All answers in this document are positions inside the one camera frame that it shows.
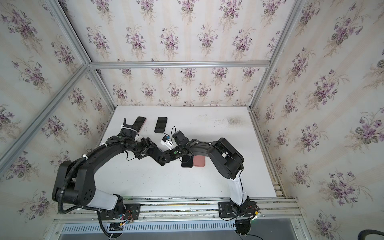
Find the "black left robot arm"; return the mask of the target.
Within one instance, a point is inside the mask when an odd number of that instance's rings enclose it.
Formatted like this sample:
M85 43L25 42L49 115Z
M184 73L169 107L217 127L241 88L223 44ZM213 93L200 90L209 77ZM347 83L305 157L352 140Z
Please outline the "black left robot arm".
M159 162L162 150L149 138L137 140L138 127L124 123L115 136L81 158L60 164L52 199L58 204L59 214L82 208L93 211L111 211L121 216L126 212L119 195L108 194L96 188L95 173L113 157L132 152L135 158L151 157Z

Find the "pink phone case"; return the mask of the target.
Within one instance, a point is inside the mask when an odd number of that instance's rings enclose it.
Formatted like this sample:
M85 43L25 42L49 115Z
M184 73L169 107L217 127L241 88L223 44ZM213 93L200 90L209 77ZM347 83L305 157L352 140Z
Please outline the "pink phone case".
M203 168L206 165L205 156L194 156L193 157L193 166Z

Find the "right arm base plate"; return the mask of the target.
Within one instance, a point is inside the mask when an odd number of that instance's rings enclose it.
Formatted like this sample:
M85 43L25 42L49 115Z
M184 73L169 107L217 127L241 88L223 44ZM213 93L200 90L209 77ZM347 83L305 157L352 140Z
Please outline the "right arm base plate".
M233 211L232 205L230 202L219 202L219 217L222 220L230 221L238 217L238 215Z

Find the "black pad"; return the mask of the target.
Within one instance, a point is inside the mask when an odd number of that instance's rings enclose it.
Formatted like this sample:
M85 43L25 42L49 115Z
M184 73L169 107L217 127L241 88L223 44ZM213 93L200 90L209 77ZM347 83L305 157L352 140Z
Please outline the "black pad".
M163 151L157 146L152 146L147 150L147 154L160 166L164 166L167 162L165 160Z

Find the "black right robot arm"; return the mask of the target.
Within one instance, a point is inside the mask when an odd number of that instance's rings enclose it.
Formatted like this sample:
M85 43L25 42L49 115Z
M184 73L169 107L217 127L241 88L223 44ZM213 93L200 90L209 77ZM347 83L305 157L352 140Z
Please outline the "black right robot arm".
M244 158L227 139L213 142L189 140L178 131L171 136L165 134L161 144L169 148L162 157L166 163L179 159L183 168L192 168L197 159L209 158L219 174L228 180L230 200L218 203L220 219L251 221L258 217L260 208L246 195L242 182Z

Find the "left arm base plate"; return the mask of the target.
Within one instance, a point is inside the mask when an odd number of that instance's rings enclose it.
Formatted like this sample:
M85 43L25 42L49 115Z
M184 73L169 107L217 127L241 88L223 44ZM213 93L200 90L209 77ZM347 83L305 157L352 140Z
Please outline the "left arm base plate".
M123 212L119 214L118 212L109 211L109 210L100 210L100 216L102 221L107 220L116 220L116 221L126 221L126 220L138 220L141 210L141 204L124 204Z

